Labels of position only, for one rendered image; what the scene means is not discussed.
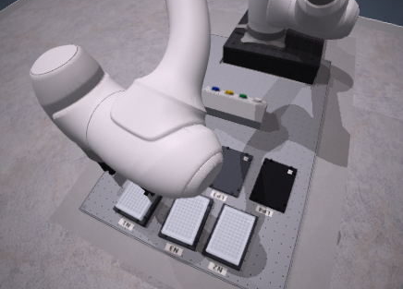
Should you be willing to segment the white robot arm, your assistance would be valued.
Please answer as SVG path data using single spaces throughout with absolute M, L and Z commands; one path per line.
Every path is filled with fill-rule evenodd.
M 41 107 L 91 160 L 154 194 L 188 199 L 208 188 L 224 162 L 217 136 L 206 127 L 202 102 L 210 17 L 207 0 L 165 4 L 165 55 L 127 90 L 75 44 L 42 54 L 30 77 Z M 248 23 L 235 31 L 244 34 L 242 45 L 283 51 L 288 29 L 343 39 L 359 13 L 355 0 L 249 0 Z

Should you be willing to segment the white microplate lid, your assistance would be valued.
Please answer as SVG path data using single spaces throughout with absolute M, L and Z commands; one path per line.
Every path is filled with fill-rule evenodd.
M 225 205 L 206 251 L 239 264 L 255 217 Z
M 144 192 L 141 187 L 130 181 L 115 206 L 141 220 L 151 204 L 148 197 L 143 195 Z
M 176 199 L 161 233 L 192 245 L 210 199 Z

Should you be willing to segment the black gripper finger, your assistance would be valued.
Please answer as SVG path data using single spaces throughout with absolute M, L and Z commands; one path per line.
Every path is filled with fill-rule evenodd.
M 150 202 L 153 203 L 158 195 L 154 194 L 154 193 L 152 193 L 152 192 L 150 192 L 150 191 L 148 191 L 148 190 L 146 190 L 144 188 L 142 188 L 142 189 L 145 191 L 143 195 L 147 196 L 148 199 L 150 200 Z
M 108 171 L 108 173 L 114 178 L 114 180 L 117 182 L 117 184 L 122 187 L 124 183 L 126 182 L 127 178 L 124 176 L 120 175 L 117 173 L 115 170 L 107 170 L 102 167 L 104 171 Z

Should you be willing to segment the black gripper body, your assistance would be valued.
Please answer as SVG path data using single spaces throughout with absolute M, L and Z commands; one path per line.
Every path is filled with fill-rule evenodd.
M 101 167 L 107 170 L 113 170 L 111 167 L 109 167 L 106 163 L 98 163 Z

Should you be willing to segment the white button panel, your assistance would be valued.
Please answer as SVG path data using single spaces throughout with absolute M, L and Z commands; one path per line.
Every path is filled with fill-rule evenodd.
M 201 90 L 201 98 L 207 114 L 259 130 L 268 105 L 259 98 L 253 100 L 245 94 L 217 87 Z

